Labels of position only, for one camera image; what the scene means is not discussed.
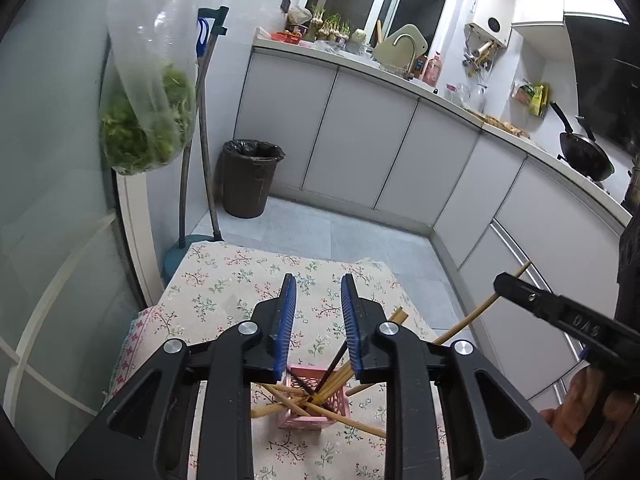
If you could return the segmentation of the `person's right hand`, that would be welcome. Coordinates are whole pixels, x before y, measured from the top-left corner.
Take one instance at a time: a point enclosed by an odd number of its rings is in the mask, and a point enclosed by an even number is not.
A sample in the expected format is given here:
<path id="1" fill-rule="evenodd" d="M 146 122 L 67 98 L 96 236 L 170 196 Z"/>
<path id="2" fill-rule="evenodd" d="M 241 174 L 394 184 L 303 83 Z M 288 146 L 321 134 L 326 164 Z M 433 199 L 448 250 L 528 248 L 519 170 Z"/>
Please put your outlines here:
<path id="1" fill-rule="evenodd" d="M 547 424 L 569 448 L 575 445 L 578 432 L 585 426 L 596 405 L 604 383 L 604 374 L 592 366 L 582 368 L 570 381 L 564 402 L 558 408 L 539 412 Z M 633 394 L 612 392 L 605 401 L 602 414 L 610 429 L 602 446 L 609 448 L 620 435 L 634 411 Z"/>

